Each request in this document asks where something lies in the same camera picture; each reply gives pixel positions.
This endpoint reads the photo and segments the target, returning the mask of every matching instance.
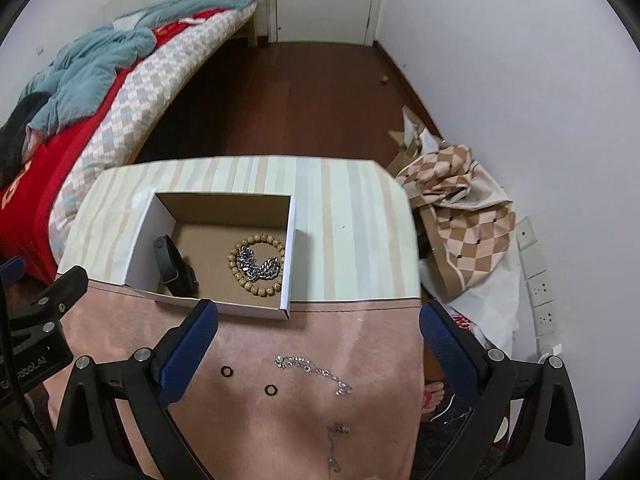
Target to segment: screw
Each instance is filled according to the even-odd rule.
[[[553,368],[562,368],[562,359],[556,355],[552,355],[549,358],[549,364],[552,365]]]
[[[80,368],[81,370],[83,368],[87,368],[90,362],[91,362],[91,358],[86,355],[83,355],[82,357],[78,358],[78,361],[76,361],[76,368]]]
[[[491,361],[500,362],[504,359],[504,353],[502,352],[502,350],[498,350],[497,348],[491,348],[491,350],[487,352],[487,355],[489,356],[489,359],[491,359]]]
[[[136,350],[136,353],[133,354],[133,358],[139,362],[146,361],[150,356],[151,350],[149,350],[149,348],[139,348]]]

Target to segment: silver necklace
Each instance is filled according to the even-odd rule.
[[[256,264],[254,250],[249,247],[240,247],[237,256],[238,269],[242,271],[245,278],[252,283],[258,280],[275,280],[280,273],[280,259],[274,256],[269,258],[260,267]]]
[[[351,393],[352,388],[345,382],[341,381],[338,377],[333,375],[329,370],[323,370],[322,368],[318,368],[311,361],[303,358],[303,357],[284,357],[279,355],[276,357],[274,361],[278,368],[292,368],[293,366],[298,366],[302,368],[303,372],[307,374],[315,373],[320,374],[322,377],[328,377],[333,382],[338,385],[338,390],[336,391],[336,395],[349,395]]]

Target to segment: pink fabric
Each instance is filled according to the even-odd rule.
[[[76,357],[128,358],[186,315],[181,307],[103,288],[118,290],[92,283],[63,318]],[[418,299],[296,303],[289,321],[221,316],[187,393],[170,411],[216,480],[326,480],[326,427],[337,421],[351,428],[334,437],[340,478],[406,480],[424,388],[419,306]],[[281,370],[273,363],[279,354],[327,368],[352,393],[339,397],[327,378]],[[234,370],[231,378],[220,374],[225,365]],[[46,382],[54,423],[69,373],[70,367]],[[264,393],[267,384],[278,387],[276,396]],[[128,405],[119,406],[145,473],[161,478]]]

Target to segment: silver chain bracelet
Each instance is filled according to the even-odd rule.
[[[338,377],[333,375],[329,370],[323,370],[322,368],[318,368],[311,361],[303,358],[303,357],[284,357],[279,355],[276,357],[274,361],[279,368],[293,368],[294,366],[298,366],[302,368],[303,372],[307,374],[321,374],[323,377],[330,378],[333,382],[338,385],[338,390],[336,391],[336,395],[349,395],[351,393],[352,388],[345,382],[341,381]]]

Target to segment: red blanket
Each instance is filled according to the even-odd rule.
[[[209,18],[226,9],[206,10],[194,18]],[[156,28],[156,48],[189,25],[170,23]],[[100,109],[38,147],[20,175],[0,190],[0,255],[20,256],[27,272],[43,282],[55,278],[58,268],[49,246],[49,215],[54,200],[82,150],[111,108],[124,79],[139,63],[121,70]]]

